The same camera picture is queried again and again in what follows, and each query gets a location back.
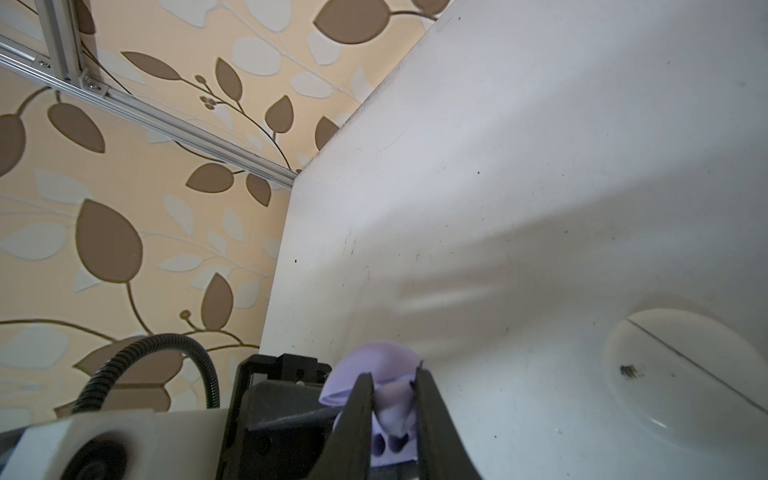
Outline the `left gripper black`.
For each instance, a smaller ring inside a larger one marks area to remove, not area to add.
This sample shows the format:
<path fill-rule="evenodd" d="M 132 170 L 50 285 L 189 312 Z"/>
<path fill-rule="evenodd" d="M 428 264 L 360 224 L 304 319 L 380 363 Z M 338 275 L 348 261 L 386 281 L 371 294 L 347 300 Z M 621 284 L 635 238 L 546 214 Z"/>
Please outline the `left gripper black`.
<path fill-rule="evenodd" d="M 319 403 L 331 367 L 252 355 L 237 369 L 218 479 L 308 479 L 344 408 Z"/>

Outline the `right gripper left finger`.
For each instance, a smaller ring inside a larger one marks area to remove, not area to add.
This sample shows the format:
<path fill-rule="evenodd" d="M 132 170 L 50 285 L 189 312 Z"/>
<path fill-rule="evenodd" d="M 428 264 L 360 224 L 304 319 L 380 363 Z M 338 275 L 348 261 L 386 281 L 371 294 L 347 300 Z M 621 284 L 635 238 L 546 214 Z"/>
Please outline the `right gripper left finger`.
<path fill-rule="evenodd" d="M 308 479 L 368 479 L 372 440 L 373 379 L 360 374 L 336 428 Z"/>

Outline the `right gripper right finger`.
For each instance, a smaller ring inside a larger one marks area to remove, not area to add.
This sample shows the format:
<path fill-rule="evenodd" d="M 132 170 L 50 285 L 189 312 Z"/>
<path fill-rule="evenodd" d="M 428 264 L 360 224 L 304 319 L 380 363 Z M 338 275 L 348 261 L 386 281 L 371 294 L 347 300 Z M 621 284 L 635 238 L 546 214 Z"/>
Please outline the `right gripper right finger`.
<path fill-rule="evenodd" d="M 414 392 L 419 478 L 480 480 L 429 370 L 417 369 Z"/>

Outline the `purple earbud charging case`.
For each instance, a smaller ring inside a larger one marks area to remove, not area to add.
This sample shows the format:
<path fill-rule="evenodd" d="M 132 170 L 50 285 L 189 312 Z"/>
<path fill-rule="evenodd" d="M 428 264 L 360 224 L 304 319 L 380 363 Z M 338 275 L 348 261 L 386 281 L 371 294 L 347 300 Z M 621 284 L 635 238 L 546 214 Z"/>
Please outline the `purple earbud charging case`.
<path fill-rule="evenodd" d="M 371 466 L 387 467 L 418 458 L 415 375 L 422 359 L 406 346 L 367 343 L 344 357 L 332 370 L 319 397 L 328 407 L 342 407 L 357 377 L 373 380 Z"/>

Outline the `white earbud charging case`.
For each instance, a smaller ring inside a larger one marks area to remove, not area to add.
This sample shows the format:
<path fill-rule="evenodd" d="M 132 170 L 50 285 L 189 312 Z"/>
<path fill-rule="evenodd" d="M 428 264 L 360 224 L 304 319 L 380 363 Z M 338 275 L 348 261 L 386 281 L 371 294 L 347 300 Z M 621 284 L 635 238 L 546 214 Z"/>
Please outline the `white earbud charging case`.
<path fill-rule="evenodd" d="M 767 359 L 719 321 L 657 308 L 621 320 L 602 363 L 616 402 L 645 430 L 684 450 L 767 456 Z"/>

